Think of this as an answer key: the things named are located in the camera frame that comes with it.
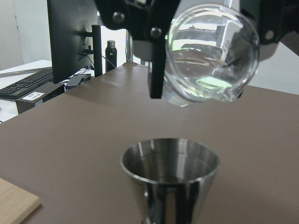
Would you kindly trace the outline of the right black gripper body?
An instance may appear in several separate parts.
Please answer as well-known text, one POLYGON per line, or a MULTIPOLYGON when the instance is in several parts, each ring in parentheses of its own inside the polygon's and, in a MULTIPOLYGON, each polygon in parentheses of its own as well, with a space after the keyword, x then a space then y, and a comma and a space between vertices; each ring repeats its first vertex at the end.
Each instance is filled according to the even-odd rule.
POLYGON ((146 14, 153 11, 172 10, 172 14, 239 14, 239 0, 147 0, 146 14))

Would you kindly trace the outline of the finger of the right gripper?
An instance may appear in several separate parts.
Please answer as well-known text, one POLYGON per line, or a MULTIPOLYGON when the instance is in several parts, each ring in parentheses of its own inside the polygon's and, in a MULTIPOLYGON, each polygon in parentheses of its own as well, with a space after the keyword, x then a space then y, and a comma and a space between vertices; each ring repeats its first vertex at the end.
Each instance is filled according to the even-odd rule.
POLYGON ((132 36, 133 54, 151 63, 148 87, 151 98, 161 98, 166 62, 165 36, 180 4, 178 0, 97 0, 103 24, 126 29, 132 36))
POLYGON ((241 0, 239 9, 254 22, 261 44, 277 43, 286 34, 299 32, 297 0, 241 0))

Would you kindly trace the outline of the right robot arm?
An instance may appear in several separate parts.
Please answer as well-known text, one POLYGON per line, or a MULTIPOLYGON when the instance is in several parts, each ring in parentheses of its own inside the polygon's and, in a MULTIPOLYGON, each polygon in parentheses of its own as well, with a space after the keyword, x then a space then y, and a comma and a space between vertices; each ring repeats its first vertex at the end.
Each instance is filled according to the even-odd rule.
POLYGON ((180 14, 178 0, 97 0, 103 24, 126 29, 134 55, 150 63, 151 98, 232 102, 261 60, 299 30, 296 0, 242 0, 239 10, 201 3, 180 14))

